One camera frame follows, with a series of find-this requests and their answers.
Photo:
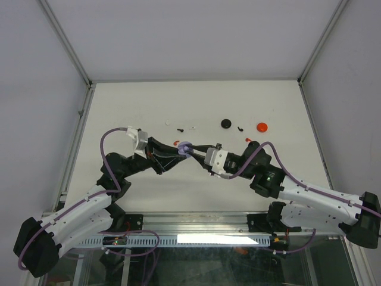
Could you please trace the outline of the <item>purple earbud charging case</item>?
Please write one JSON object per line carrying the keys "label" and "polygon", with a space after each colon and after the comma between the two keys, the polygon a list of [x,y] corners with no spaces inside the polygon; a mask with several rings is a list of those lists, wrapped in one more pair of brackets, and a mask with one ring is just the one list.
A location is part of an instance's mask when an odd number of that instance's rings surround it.
{"label": "purple earbud charging case", "polygon": [[177,146],[178,154],[189,158],[193,153],[192,144],[188,141],[183,141]]}

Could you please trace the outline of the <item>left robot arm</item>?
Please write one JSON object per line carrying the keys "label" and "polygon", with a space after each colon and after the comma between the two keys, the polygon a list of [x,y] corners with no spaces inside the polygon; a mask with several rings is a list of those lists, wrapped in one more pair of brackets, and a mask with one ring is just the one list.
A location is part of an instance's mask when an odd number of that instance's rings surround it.
{"label": "left robot arm", "polygon": [[162,175],[187,158],[184,151],[153,137],[144,140],[130,157],[119,153],[101,155],[102,175],[82,198],[43,219],[30,217],[22,223],[13,248],[20,270],[41,277],[91,235],[134,231],[117,204],[132,185],[127,178],[147,169]]}

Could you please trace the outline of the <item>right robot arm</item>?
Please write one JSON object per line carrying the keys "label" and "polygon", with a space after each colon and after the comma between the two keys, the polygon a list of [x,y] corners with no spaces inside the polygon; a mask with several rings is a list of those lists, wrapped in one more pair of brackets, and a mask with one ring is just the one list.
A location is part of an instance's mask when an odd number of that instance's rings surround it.
{"label": "right robot arm", "polygon": [[231,180],[251,180],[256,194],[273,198],[268,208],[267,226],[279,231],[287,228],[311,228],[343,235],[364,248],[376,249],[380,239],[380,204],[377,195],[347,194],[322,188],[294,177],[279,162],[277,153],[268,155],[265,146],[271,142],[248,143],[242,155],[212,145],[185,145],[185,152],[212,175]]}

